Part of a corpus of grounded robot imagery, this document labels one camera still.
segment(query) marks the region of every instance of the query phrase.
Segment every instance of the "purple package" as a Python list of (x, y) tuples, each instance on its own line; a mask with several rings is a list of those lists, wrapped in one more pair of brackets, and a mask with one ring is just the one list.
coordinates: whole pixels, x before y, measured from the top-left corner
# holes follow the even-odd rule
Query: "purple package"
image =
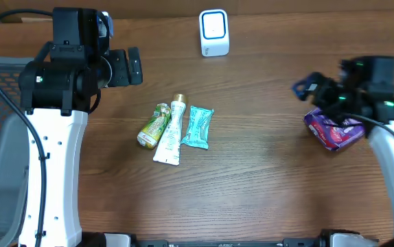
[[(326, 126), (325, 124), (335, 123), (326, 116), (318, 115), (320, 112), (321, 109), (316, 108), (307, 113), (304, 123), (328, 150), (337, 151), (363, 137), (364, 128), (362, 126), (348, 128)], [(359, 121), (354, 119), (347, 119), (343, 124), (358, 123)]]

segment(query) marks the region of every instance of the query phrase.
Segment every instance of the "green snack package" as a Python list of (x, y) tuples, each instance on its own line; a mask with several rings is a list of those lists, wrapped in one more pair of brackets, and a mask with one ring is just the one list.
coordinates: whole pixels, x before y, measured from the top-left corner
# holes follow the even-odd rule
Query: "green snack package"
[(150, 121), (137, 135), (138, 142), (146, 148), (153, 149), (161, 138), (163, 131), (170, 121), (170, 117), (171, 108), (165, 103), (158, 104)]
[(209, 149), (208, 131), (212, 115), (213, 109), (191, 106), (188, 129), (182, 143), (190, 147)]

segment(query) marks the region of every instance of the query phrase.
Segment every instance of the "white tube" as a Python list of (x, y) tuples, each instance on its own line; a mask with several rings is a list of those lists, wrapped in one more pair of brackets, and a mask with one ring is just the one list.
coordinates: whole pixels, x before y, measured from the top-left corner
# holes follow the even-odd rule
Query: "white tube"
[(186, 109), (186, 97), (174, 95), (171, 102), (171, 120), (157, 147), (153, 161), (178, 165), (181, 155), (182, 118)]

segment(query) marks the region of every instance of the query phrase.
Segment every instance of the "wall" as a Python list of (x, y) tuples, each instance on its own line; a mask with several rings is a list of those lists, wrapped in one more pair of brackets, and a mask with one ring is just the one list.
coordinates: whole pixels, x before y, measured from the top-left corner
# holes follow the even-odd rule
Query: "wall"
[(198, 16), (202, 10), (223, 8), (228, 14), (391, 10), (394, 0), (0, 0), (0, 12), (16, 8), (52, 11), (55, 6), (95, 8), (114, 19)]

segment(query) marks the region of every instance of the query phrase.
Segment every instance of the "green light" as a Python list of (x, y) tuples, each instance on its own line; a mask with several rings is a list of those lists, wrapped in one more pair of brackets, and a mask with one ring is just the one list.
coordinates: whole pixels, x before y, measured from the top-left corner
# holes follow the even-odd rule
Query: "green light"
[(394, 106), (394, 102), (384, 102), (384, 104), (387, 106)]

